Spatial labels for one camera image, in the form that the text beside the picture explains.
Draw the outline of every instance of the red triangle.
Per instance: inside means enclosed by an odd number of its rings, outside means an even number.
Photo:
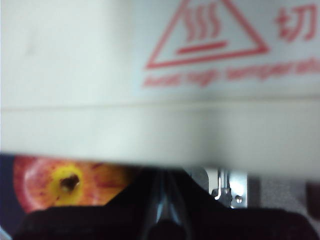
[[[255,46],[250,49],[239,49],[233,51],[227,51],[223,53],[214,53],[206,56],[193,56],[187,57],[184,59],[171,59],[166,61],[157,61],[159,53],[165,46],[168,37],[173,32],[177,21],[183,14],[184,10],[187,8],[190,0],[182,0],[180,6],[178,7],[176,13],[171,19],[169,25],[167,26],[164,34],[162,35],[160,41],[156,45],[150,59],[147,62],[147,69],[155,69],[155,68],[163,68],[163,67],[171,67],[177,65],[185,65],[185,64],[194,64],[194,63],[202,63],[208,61],[216,61],[222,59],[236,58],[236,57],[245,57],[257,54],[263,54],[269,51],[267,44],[264,40],[259,36],[259,34],[255,31],[255,29],[250,25],[247,19],[243,16],[240,10],[232,3],[232,0],[221,0],[224,6],[228,9],[228,11],[233,15],[236,21],[239,23],[239,26],[245,31],[245,33],[249,36],[249,38],[254,42]],[[223,45],[223,42],[215,43],[216,45]],[[212,48],[212,44],[208,44],[206,46],[202,46],[202,50],[206,47]]]

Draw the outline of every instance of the chinese character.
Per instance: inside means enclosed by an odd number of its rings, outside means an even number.
[[[303,39],[305,41],[313,39],[317,30],[317,6],[315,4],[296,6],[291,8],[291,12],[288,14],[284,7],[279,10],[278,17],[275,19],[279,25],[279,37],[290,43],[299,36],[302,30],[307,29]],[[294,27],[288,26],[294,20],[292,16],[297,16]]]

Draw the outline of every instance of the red apple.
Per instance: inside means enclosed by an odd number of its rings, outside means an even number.
[[[105,205],[132,180],[132,168],[96,162],[17,156],[13,185],[25,212],[51,206]]]

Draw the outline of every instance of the black object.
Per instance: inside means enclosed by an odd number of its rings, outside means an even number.
[[[308,213],[320,220],[320,182],[308,182],[305,188]]]
[[[145,169],[136,180],[106,206],[52,207],[29,214],[14,240],[138,240],[154,199],[159,170]],[[283,210],[225,208],[199,187],[184,171],[169,171],[183,200],[187,224],[170,217],[148,226],[147,239],[192,240],[259,239],[316,240],[318,236],[300,214]],[[175,206],[180,200],[173,201]]]

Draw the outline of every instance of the dark background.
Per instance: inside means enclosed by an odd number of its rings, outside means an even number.
[[[0,154],[0,225],[11,236],[26,215],[14,190],[14,158],[13,155]]]

